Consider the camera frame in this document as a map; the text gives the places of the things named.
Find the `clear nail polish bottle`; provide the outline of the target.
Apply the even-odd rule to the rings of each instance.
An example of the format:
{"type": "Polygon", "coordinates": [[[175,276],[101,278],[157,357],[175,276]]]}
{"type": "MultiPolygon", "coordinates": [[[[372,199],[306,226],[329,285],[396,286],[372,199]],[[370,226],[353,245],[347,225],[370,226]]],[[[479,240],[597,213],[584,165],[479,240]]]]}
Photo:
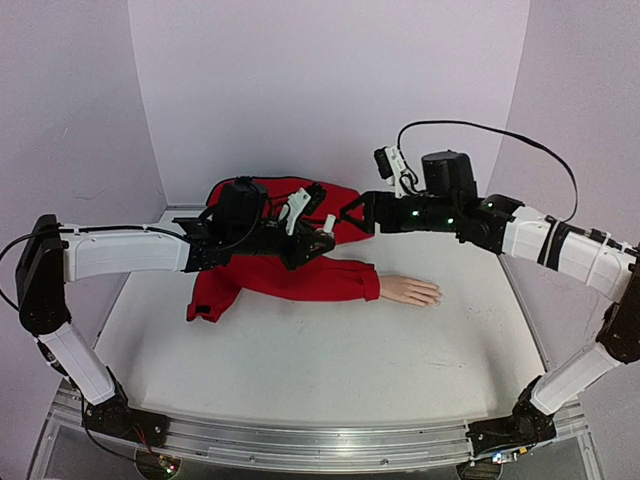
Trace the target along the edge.
{"type": "Polygon", "coordinates": [[[324,240],[326,241],[332,241],[335,242],[336,241],[336,237],[335,234],[333,232],[326,232],[322,229],[317,229],[316,233],[324,240]]]}

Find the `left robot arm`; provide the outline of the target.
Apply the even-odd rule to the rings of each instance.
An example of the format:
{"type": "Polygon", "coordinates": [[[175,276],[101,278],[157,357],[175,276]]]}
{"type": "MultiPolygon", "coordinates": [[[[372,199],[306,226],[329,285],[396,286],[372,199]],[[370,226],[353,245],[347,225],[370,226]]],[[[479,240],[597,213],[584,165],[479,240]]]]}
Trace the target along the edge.
{"type": "Polygon", "coordinates": [[[171,222],[86,227],[41,216],[16,267],[19,319],[47,363],[82,395],[84,426],[159,446],[168,419],[130,407],[120,382],[73,324],[68,283],[107,274],[204,272],[235,256],[275,256],[295,270],[335,246],[335,216],[310,217],[326,196],[314,182],[277,207],[264,186],[240,177],[224,185],[217,202],[199,215],[171,222]]]}

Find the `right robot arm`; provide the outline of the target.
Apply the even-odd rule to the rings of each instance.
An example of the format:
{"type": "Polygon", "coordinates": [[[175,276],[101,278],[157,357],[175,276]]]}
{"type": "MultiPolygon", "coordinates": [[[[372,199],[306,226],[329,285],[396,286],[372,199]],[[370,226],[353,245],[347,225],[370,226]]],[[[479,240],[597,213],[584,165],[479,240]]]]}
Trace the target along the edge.
{"type": "Polygon", "coordinates": [[[422,157],[425,190],[405,185],[410,172],[395,147],[374,153],[393,191],[367,191],[340,219],[361,231],[452,233],[496,255],[529,260],[574,278],[611,302],[596,339],[533,381],[512,411],[532,424],[552,417],[569,399],[621,364],[639,359],[639,250],[607,232],[584,230],[503,195],[481,198],[469,157],[442,151],[422,157]]]}

